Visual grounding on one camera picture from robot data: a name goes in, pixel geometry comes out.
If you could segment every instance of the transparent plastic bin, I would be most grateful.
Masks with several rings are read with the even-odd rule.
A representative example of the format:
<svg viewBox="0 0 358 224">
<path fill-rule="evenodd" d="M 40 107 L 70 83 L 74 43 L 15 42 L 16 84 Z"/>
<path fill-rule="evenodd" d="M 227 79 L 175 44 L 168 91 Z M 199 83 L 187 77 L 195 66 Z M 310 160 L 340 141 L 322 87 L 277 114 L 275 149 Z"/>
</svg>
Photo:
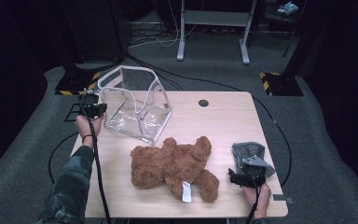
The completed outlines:
<svg viewBox="0 0 358 224">
<path fill-rule="evenodd" d="M 98 80 L 107 104 L 104 128 L 155 145 L 172 107 L 155 72 L 121 65 Z"/>
</svg>

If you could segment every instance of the teddy bear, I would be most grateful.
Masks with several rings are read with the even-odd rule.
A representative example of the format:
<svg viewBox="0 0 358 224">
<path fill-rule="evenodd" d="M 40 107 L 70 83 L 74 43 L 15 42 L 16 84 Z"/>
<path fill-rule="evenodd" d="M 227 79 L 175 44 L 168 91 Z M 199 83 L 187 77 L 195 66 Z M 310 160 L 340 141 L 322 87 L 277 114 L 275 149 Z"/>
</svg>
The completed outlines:
<svg viewBox="0 0 358 224">
<path fill-rule="evenodd" d="M 138 146 L 131 152 L 131 183 L 138 189 L 150 189 L 165 182 L 179 200 L 183 200 L 184 183 L 195 184 L 201 199 L 212 203 L 218 196 L 219 180 L 205 170 L 211 149 L 206 136 L 195 145 L 178 145 L 169 137 L 162 148 Z"/>
</svg>

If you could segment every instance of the sleeve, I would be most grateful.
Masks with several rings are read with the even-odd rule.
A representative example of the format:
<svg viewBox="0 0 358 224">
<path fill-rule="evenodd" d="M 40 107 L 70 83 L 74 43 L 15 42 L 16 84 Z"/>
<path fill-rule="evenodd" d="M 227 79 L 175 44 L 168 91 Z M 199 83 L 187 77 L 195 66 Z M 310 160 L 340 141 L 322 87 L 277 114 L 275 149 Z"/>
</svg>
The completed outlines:
<svg viewBox="0 0 358 224">
<path fill-rule="evenodd" d="M 52 187 L 37 224 L 84 223 L 94 152 L 90 147 L 80 147 L 63 167 Z"/>
<path fill-rule="evenodd" d="M 251 224 L 269 224 L 269 220 L 267 218 L 261 217 L 254 219 Z"/>
</svg>

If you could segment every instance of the hand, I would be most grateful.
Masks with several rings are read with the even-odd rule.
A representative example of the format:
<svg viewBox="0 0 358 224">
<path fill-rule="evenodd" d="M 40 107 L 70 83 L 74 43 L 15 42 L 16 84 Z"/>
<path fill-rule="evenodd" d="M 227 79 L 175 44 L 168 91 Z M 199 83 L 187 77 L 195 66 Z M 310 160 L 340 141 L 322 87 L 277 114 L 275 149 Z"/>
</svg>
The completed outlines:
<svg viewBox="0 0 358 224">
<path fill-rule="evenodd" d="M 101 132 L 102 123 L 103 123 L 103 115 L 98 117 L 97 119 L 91 119 L 91 123 L 94 126 L 95 135 L 98 136 Z M 78 115 L 76 117 L 75 125 L 77 129 L 79 130 L 81 138 L 83 138 L 86 135 L 91 135 L 91 129 L 89 122 L 87 121 L 86 117 L 82 115 Z M 83 146 L 88 146 L 93 148 L 93 142 L 92 137 L 86 137 L 83 141 Z"/>
<path fill-rule="evenodd" d="M 271 196 L 271 189 L 264 183 L 261 187 L 260 195 L 258 196 L 257 209 L 255 210 L 254 218 L 267 217 L 267 209 L 269 208 L 269 197 Z M 255 204 L 255 189 L 242 187 L 245 193 L 246 202 L 252 207 Z"/>
</svg>

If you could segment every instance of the hole in table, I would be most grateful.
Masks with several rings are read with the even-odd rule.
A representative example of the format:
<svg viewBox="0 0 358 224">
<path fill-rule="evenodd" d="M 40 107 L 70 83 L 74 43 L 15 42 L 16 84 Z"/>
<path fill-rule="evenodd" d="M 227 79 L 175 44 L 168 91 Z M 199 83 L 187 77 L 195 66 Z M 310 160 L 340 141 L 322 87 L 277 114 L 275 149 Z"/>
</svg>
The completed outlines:
<svg viewBox="0 0 358 224">
<path fill-rule="evenodd" d="M 209 105 L 209 102 L 207 100 L 200 100 L 199 105 L 202 107 L 206 107 Z"/>
</svg>

